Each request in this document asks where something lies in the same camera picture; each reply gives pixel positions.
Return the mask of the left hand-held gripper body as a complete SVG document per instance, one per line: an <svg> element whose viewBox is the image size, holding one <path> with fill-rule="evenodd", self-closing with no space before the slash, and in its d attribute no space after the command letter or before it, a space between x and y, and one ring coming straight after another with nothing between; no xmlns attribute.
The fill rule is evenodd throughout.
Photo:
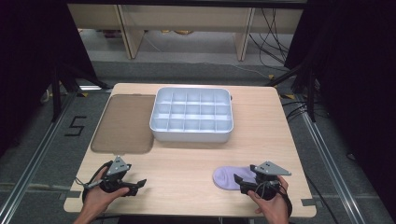
<svg viewBox="0 0 396 224"><path fill-rule="evenodd" d="M101 176L102 182L99 184L101 190L112 193L118 189L130 189L122 182L123 177L130 170L131 165L127 164L120 156L111 161Z"/></svg>

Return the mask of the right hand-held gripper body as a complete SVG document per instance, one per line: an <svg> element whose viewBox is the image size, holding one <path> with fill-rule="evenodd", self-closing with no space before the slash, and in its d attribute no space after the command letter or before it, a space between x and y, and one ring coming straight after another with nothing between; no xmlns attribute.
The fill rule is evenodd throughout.
<svg viewBox="0 0 396 224"><path fill-rule="evenodd" d="M250 171L255 173L256 187L254 191L264 200L272 200L280 191L280 175L291 175L291 172L272 163L265 161L260 165L250 165Z"/></svg>

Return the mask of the purple sock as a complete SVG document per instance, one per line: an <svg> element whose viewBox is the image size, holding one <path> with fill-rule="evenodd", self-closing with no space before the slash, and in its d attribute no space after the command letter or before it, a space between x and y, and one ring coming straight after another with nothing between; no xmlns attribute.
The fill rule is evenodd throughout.
<svg viewBox="0 0 396 224"><path fill-rule="evenodd" d="M234 181L235 175L242 177L247 182L254 182L256 176L248 166L221 166L214 171L212 179L220 189L239 190L240 186Z"/></svg>

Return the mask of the white divided storage box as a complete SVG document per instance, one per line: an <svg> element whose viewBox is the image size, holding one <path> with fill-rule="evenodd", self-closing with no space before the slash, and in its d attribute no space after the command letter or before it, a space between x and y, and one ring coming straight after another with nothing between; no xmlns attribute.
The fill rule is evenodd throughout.
<svg viewBox="0 0 396 224"><path fill-rule="evenodd" d="M222 88L160 88L149 127L158 141L225 143L233 131L232 96Z"/></svg>

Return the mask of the person's right hand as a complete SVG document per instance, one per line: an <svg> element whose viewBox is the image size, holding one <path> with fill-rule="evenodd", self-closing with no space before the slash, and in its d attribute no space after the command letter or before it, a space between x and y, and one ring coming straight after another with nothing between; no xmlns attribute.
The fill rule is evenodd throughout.
<svg viewBox="0 0 396 224"><path fill-rule="evenodd" d="M249 191L247 195L250 199L258 205L255 209L256 214L263 214L265 218L275 218L275 217L283 217L290 219L288 215L288 206L285 200L283 199L282 195L287 193L287 189L289 184L287 181L282 177L278 176L278 179L281 184L280 193L278 193L272 200L265 201L264 199L260 198L255 192Z"/></svg>

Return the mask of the person's left hand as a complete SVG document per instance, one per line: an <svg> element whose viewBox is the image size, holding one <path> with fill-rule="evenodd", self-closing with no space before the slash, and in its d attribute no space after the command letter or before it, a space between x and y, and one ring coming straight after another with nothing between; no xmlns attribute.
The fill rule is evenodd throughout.
<svg viewBox="0 0 396 224"><path fill-rule="evenodd" d="M105 212L108 206L116 199L124 196L128 192L128 188L121 188L114 192L107 193L100 187L94 187L88 191L80 213L96 217Z"/></svg>

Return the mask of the translucent brown lid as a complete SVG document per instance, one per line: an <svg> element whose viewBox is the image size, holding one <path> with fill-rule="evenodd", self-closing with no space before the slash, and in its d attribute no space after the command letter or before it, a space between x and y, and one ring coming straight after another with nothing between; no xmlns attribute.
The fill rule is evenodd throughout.
<svg viewBox="0 0 396 224"><path fill-rule="evenodd" d="M91 142L96 153L146 154L153 146L149 127L155 96L152 94L112 95Z"/></svg>

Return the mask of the black metal stand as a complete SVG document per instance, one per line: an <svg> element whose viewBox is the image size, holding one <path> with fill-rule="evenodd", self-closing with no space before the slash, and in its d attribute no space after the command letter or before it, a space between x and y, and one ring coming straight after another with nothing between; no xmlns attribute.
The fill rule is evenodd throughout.
<svg viewBox="0 0 396 224"><path fill-rule="evenodd" d="M67 92L76 93L81 90L77 83L78 78L85 79L103 90L112 89L112 86L99 80L94 71L87 73L67 63L56 63L51 74L53 121L59 118L62 112L61 85L64 85Z"/></svg>
<svg viewBox="0 0 396 224"><path fill-rule="evenodd" d="M265 87L274 87L275 85L285 81L286 79L296 76L291 90L295 93L301 93L303 90L307 90L306 107L309 118L312 122L315 122L314 115L314 98L315 98L315 72L310 63L302 62L296 67L292 68L282 76L271 80L265 84Z"/></svg>

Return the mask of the black curtain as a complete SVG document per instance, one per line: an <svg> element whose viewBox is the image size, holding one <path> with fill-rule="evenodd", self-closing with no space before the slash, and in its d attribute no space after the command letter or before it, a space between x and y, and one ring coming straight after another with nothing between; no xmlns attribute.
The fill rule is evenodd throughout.
<svg viewBox="0 0 396 224"><path fill-rule="evenodd" d="M328 20L320 93L396 224L396 0L306 0L288 68L303 61Z"/></svg>
<svg viewBox="0 0 396 224"><path fill-rule="evenodd" d="M0 157L56 75L96 79L65 0L0 0Z"/></svg>

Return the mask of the aluminium floor rail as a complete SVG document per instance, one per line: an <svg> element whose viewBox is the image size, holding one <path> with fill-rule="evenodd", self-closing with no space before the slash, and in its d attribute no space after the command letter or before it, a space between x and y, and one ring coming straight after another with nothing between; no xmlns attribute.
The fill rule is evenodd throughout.
<svg viewBox="0 0 396 224"><path fill-rule="evenodd" d="M366 219L360 210L357 201L351 193L351 190L347 186L345 179L342 177L340 170L338 169L328 146L326 145L324 138L322 137L317 124L311 120L306 112L302 114L304 123L310 132L318 153L323 160L324 166L332 180L332 183L340 197L343 206L346 209L346 213L351 220L352 224L367 224Z"/></svg>
<svg viewBox="0 0 396 224"><path fill-rule="evenodd" d="M0 208L0 224L8 224L13 218L17 208L19 207L21 200L31 183L31 180L35 176L35 173L40 166L41 162L44 160L46 154L49 151L50 144L52 143L54 136L58 132L61 126L64 115L70 105L73 103L77 95L75 93L68 93L64 102L61 106L61 112L58 117L50 123L48 130L46 131L43 139L35 150L33 157L29 160L25 169L19 178L18 182L12 188L12 191L8 195L6 201Z"/></svg>

